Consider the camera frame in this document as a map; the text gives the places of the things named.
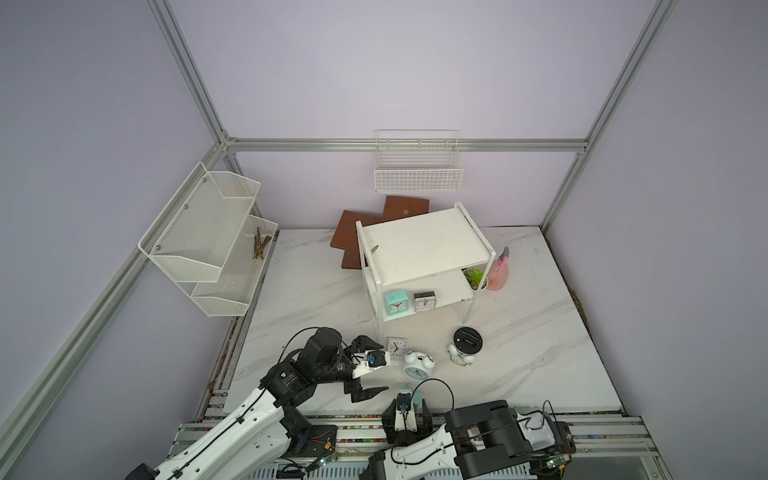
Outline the white twin-bell alarm clock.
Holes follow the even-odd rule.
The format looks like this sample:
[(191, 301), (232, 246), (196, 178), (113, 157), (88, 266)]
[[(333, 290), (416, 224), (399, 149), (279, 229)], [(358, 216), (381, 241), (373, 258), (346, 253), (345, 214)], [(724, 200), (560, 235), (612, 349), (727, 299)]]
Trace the white twin-bell alarm clock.
[(432, 376), (434, 359), (420, 351), (410, 351), (404, 356), (403, 374), (410, 380), (421, 382)]

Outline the clear square alarm clock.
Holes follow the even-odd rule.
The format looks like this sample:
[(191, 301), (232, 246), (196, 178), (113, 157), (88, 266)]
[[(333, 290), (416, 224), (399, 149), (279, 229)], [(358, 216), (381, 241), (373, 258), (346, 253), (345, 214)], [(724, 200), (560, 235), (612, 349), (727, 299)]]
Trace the clear square alarm clock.
[(409, 351), (409, 342), (406, 338), (388, 337), (386, 350), (393, 359), (402, 360)]
[(417, 292), (413, 296), (413, 308), (417, 313), (432, 311), (437, 308), (437, 296), (434, 291)]

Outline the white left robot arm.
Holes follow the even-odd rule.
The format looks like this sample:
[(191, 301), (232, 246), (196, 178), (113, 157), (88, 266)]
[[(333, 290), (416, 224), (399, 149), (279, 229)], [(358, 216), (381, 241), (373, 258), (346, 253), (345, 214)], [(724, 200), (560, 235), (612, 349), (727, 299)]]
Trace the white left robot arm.
[(284, 347), (278, 361), (239, 406), (194, 444), (153, 467), (143, 463), (129, 479), (240, 479), (281, 457), (292, 444), (310, 443), (312, 424), (299, 407), (322, 384), (339, 383), (353, 403), (385, 386), (365, 388), (361, 378), (392, 364), (385, 347), (366, 335), (346, 342), (330, 327), (311, 327), (304, 347)]

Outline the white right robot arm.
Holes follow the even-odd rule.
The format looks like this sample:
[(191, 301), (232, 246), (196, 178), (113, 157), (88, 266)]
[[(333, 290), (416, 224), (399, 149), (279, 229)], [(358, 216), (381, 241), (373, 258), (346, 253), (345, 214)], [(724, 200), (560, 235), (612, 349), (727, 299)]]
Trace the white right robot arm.
[(414, 431), (397, 421), (414, 416), (389, 410), (382, 419), (390, 447), (368, 459), (361, 479), (424, 479), (456, 469), (473, 479), (527, 464), (532, 474), (561, 474), (576, 451), (567, 423), (541, 408), (520, 413), (503, 400), (450, 410), (435, 426), (428, 408)]

